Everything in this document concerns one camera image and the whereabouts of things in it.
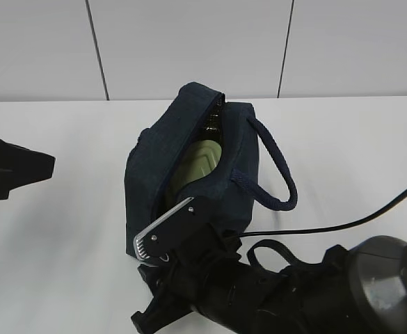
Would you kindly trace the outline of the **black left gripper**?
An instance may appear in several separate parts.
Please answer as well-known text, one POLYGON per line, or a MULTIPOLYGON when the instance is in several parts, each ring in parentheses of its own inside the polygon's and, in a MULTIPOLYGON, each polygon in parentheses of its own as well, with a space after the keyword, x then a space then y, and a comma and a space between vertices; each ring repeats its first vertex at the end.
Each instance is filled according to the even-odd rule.
POLYGON ((0 200, 13 189, 52 178, 56 158, 0 139, 0 200))

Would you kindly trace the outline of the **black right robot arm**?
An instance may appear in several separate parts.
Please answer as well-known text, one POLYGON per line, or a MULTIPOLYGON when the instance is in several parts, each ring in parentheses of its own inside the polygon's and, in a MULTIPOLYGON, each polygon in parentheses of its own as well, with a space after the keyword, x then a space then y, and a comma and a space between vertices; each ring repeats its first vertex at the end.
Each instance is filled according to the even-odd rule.
POLYGON ((372 237, 309 264, 279 241, 259 241, 287 261, 279 272, 254 250, 241 262, 239 246, 207 225, 170 252, 168 268, 140 266, 153 298, 132 315, 136 330, 156 333, 197 312, 235 333, 407 333, 407 242, 372 237))

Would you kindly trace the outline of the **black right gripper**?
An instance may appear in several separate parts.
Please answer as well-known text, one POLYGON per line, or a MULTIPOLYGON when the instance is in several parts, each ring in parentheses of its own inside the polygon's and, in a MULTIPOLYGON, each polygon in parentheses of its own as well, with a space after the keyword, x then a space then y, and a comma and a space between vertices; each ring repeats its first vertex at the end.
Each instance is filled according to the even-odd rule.
POLYGON ((156 333, 196 309, 211 269, 223 260, 238 262, 241 246, 235 231, 217 232, 210 224, 201 227, 167 252, 167 264, 140 264, 138 272, 152 293, 144 312, 131 320, 139 333, 156 333))

